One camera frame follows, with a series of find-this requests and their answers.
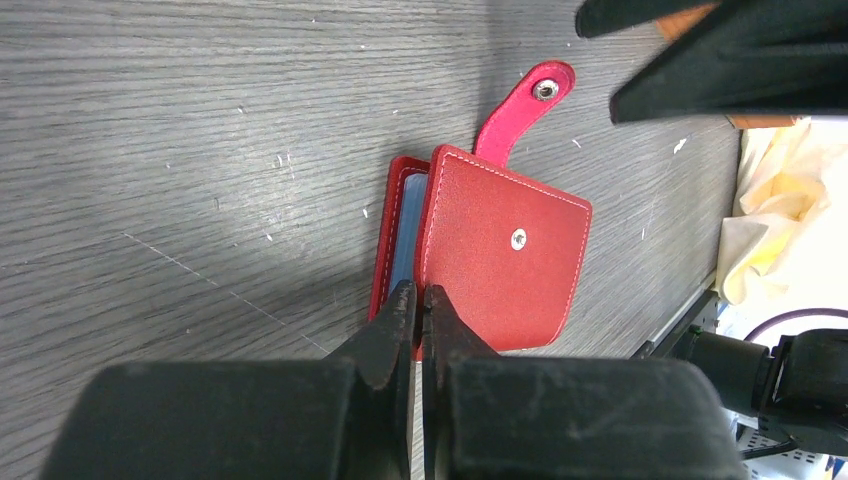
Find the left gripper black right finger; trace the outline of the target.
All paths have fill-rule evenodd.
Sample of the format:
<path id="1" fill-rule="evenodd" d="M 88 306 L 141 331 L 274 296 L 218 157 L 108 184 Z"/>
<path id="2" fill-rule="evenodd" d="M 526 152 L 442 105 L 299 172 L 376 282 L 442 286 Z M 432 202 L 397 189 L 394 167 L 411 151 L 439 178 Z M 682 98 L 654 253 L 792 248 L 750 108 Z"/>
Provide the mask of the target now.
<path id="1" fill-rule="evenodd" d="M 429 479 L 743 479 L 718 395 L 667 359 L 503 356 L 444 288 L 423 309 Z"/>

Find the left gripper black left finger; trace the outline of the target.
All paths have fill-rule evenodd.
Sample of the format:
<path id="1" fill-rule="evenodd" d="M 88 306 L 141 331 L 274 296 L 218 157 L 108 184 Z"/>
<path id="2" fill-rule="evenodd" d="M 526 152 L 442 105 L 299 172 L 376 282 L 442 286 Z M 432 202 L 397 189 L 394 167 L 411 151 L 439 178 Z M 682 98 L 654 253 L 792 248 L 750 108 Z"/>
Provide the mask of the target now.
<path id="1" fill-rule="evenodd" d="M 407 479 L 416 287 L 320 360 L 134 362 L 100 371 L 45 479 Z"/>

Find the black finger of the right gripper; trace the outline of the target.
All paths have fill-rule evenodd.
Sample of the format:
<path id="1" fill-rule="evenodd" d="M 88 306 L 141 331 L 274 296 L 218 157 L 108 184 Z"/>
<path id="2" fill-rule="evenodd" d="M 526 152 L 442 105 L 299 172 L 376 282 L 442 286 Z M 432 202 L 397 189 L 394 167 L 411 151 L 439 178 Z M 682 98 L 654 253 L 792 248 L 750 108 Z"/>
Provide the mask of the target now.
<path id="1" fill-rule="evenodd" d="M 575 14 L 580 38 L 594 38 L 703 5 L 709 0 L 586 0 Z"/>
<path id="2" fill-rule="evenodd" d="M 723 1 L 622 85 L 613 123 L 721 114 L 844 116 L 844 1 Z"/>

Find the red card holder wallet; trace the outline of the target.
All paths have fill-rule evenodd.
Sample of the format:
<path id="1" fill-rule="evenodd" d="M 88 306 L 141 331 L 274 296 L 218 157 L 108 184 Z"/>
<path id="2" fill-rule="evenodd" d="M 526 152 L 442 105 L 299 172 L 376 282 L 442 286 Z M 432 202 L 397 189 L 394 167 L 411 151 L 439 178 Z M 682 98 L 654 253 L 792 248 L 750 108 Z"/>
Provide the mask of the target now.
<path id="1" fill-rule="evenodd" d="M 443 287 L 460 319 L 494 350 L 552 343 L 585 256 L 591 204 L 508 166 L 520 137 L 574 88 L 567 63 L 534 66 L 491 113 L 472 151 L 394 158 L 369 313 L 403 280 Z"/>

